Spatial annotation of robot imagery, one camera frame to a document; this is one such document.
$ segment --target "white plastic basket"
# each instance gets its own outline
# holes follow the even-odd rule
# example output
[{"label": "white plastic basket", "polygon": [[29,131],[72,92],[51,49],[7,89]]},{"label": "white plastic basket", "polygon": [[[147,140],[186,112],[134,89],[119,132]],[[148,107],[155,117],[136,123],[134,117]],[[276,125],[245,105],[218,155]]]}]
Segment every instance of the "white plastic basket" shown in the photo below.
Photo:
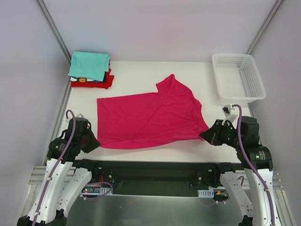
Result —
[{"label": "white plastic basket", "polygon": [[212,56],[219,99],[223,103],[251,103],[266,97],[254,58],[248,54]]}]

